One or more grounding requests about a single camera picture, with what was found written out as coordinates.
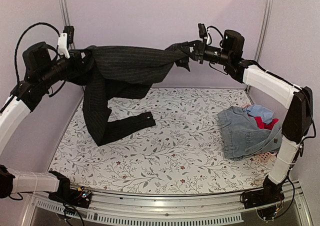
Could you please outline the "black pinstriped shirt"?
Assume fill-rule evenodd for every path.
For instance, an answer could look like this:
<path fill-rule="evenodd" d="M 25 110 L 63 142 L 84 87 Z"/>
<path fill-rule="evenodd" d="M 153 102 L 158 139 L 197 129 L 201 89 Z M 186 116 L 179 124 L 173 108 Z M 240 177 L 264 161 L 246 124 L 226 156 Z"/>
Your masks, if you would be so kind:
<path fill-rule="evenodd" d="M 156 124 L 150 111 L 110 121 L 109 100 L 142 99 L 153 84 L 165 79 L 173 66 L 190 68 L 190 58 L 177 44 L 166 49 L 91 45 L 83 53 L 86 72 L 70 82 L 85 87 L 82 112 L 97 146 L 113 143 Z"/>

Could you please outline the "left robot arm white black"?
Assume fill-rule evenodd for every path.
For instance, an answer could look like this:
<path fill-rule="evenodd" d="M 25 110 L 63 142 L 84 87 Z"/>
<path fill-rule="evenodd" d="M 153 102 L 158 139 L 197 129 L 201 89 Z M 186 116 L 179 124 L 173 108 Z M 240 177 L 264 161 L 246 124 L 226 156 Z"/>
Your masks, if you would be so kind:
<path fill-rule="evenodd" d="M 50 98 L 50 88 L 61 81 L 65 83 L 74 73 L 84 71 L 82 53 L 69 51 L 74 41 L 74 27 L 65 26 L 59 32 L 56 46 L 38 42 L 22 53 L 25 65 L 23 80 L 16 76 L 16 85 L 0 110 L 0 149 L 4 150 L 21 122 L 32 113 L 45 95 Z M 46 192 L 49 199 L 70 203 L 75 190 L 70 180 L 56 171 L 44 173 L 19 171 L 0 166 L 0 197 L 11 198 L 22 193 Z"/>

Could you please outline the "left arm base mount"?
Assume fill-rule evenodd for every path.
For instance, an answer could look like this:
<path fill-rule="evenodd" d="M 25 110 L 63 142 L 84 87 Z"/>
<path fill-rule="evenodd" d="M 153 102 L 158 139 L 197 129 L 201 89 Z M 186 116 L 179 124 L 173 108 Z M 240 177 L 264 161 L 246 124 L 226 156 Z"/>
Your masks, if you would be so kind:
<path fill-rule="evenodd" d="M 56 192 L 50 192 L 48 198 L 55 202 L 88 209 L 92 200 L 92 191 L 83 186 L 77 189 L 61 186 Z"/>

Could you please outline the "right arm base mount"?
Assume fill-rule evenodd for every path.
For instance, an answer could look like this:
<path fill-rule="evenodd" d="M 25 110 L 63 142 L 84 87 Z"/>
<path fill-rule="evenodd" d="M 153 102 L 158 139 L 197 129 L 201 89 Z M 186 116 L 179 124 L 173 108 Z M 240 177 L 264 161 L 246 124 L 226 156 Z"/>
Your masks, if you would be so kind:
<path fill-rule="evenodd" d="M 282 190 L 269 193 L 265 189 L 244 190 L 239 201 L 245 209 L 256 209 L 257 216 L 265 221 L 274 221 L 284 206 L 284 193 Z"/>

